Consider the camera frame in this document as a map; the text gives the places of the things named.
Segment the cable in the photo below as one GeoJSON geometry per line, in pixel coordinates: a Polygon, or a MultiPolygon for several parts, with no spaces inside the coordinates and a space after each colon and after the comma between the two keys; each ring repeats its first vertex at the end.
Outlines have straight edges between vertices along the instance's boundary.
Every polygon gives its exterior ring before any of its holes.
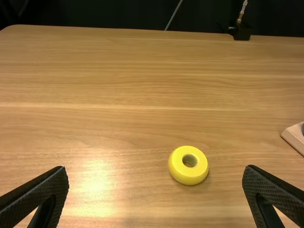
{"type": "Polygon", "coordinates": [[[172,16],[171,16],[171,18],[170,18],[170,20],[169,20],[169,22],[168,22],[164,31],[168,30],[168,27],[170,26],[171,22],[173,21],[173,18],[175,16],[176,12],[178,11],[179,7],[181,6],[182,2],[183,2],[183,0],[180,0],[180,2],[177,4],[177,7],[175,8],[175,11],[173,12],[173,14],[172,14],[172,16]]]}

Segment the wooden table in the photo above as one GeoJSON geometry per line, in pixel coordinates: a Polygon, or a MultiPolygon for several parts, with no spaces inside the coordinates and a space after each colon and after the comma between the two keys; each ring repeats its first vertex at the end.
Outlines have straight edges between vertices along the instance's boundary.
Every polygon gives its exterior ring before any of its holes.
{"type": "Polygon", "coordinates": [[[255,227],[248,164],[304,189],[280,137],[304,118],[303,38],[12,26],[0,69],[0,195],[65,166],[60,228],[255,227]],[[199,185],[168,173],[181,145],[209,160],[199,185]]]}

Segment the yellow donut-shaped object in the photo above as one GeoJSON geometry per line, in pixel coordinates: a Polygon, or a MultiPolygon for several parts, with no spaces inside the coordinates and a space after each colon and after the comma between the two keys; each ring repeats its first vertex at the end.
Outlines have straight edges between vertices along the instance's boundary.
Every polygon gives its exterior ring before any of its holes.
{"type": "Polygon", "coordinates": [[[171,176],[185,185],[202,182],[209,171],[206,156],[193,146],[181,146],[173,151],[169,157],[168,166],[171,176]]]}

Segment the wood grain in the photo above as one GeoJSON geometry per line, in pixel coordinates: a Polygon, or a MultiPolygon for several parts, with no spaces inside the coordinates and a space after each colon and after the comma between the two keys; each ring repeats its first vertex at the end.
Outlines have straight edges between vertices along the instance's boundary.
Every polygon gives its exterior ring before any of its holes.
{"type": "Polygon", "coordinates": [[[0,195],[63,165],[60,228],[255,227],[246,165],[304,189],[304,159],[280,137],[303,120],[303,62],[303,38],[8,27],[0,195]],[[197,186],[168,173],[181,145],[209,160],[197,186]]]}

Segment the black curtain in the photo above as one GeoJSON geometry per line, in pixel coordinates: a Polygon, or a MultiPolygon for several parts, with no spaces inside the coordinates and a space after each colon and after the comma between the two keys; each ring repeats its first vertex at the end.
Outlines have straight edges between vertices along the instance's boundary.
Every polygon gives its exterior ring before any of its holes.
{"type": "MultiPolygon", "coordinates": [[[[5,23],[164,30],[178,2],[29,0],[17,20],[5,23]]],[[[169,30],[226,33],[236,21],[242,3],[243,0],[184,0],[169,30]]],[[[303,9],[303,0],[248,0],[243,19],[254,34],[304,37],[303,9]]],[[[5,17],[0,10],[0,19],[5,17]]]]}

